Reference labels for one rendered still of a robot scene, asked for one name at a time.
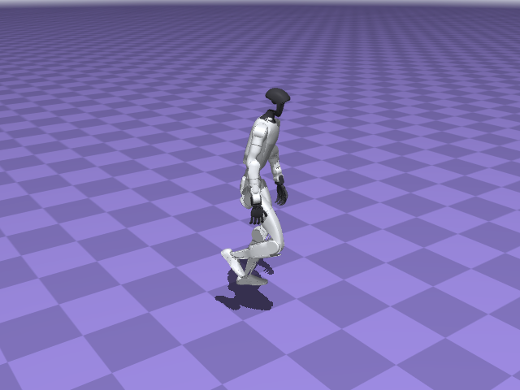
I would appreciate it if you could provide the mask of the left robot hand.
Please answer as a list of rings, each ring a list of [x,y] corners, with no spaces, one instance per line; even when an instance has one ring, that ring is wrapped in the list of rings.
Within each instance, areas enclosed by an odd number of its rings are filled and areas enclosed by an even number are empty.
[[[284,205],[285,202],[287,201],[287,198],[288,198],[288,193],[287,193],[287,190],[286,188],[284,187],[283,185],[284,183],[284,178],[282,175],[279,176],[279,182],[275,182],[275,184],[277,184],[277,200],[275,201],[275,203],[277,201],[279,201],[277,203],[277,205]]]

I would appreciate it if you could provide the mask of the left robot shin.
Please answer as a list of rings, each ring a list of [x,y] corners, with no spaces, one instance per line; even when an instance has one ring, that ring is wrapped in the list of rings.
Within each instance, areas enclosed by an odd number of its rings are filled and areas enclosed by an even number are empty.
[[[269,239],[269,237],[267,238],[267,241],[268,241],[268,239]],[[252,241],[250,242],[249,245],[252,245],[252,244],[255,244],[255,243],[258,243],[258,242],[255,241],[254,239],[252,239]],[[259,259],[248,259],[247,260],[247,264],[246,264],[246,268],[245,268],[245,275],[246,275],[246,277],[247,277],[248,274],[249,274],[248,277],[250,277],[251,272],[254,270],[254,268],[255,268],[256,264],[258,263]],[[246,277],[244,277],[244,278],[246,278]]]

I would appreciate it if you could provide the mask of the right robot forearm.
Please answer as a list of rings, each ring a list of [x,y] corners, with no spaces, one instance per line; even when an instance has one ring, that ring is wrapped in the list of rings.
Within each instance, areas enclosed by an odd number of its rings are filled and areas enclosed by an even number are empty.
[[[261,198],[260,198],[260,188],[258,187],[259,186],[259,163],[257,161],[252,161],[250,164],[249,164],[249,170],[248,170],[248,175],[247,175],[247,179],[249,180],[249,192],[250,192],[250,195],[252,196],[253,198],[253,204],[257,204],[257,203],[260,203],[261,202]]]

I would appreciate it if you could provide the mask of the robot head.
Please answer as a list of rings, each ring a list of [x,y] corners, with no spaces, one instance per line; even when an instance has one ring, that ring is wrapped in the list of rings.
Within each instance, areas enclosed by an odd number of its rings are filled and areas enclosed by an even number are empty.
[[[275,116],[280,117],[284,108],[284,103],[290,100],[289,95],[282,89],[273,88],[266,92],[266,98],[270,99],[273,104],[276,104],[276,110],[267,110],[267,112],[260,117],[260,119],[272,118],[268,120],[273,124],[276,123]]]

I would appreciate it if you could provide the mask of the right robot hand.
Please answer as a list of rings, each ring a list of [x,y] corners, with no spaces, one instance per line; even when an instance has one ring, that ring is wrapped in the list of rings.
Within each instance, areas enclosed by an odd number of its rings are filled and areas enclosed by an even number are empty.
[[[261,196],[260,196],[261,197]],[[263,207],[261,206],[262,204],[262,198],[261,198],[261,202],[260,203],[257,203],[257,204],[253,204],[253,198],[251,196],[250,198],[250,201],[251,201],[251,206],[253,207],[253,209],[251,210],[251,220],[250,220],[250,224],[253,223],[254,221],[254,225],[255,224],[260,224],[260,218],[261,218],[261,223],[264,222],[263,220],[263,214],[267,217],[267,213],[266,211],[263,209]],[[258,218],[258,222],[257,222],[257,218]]]

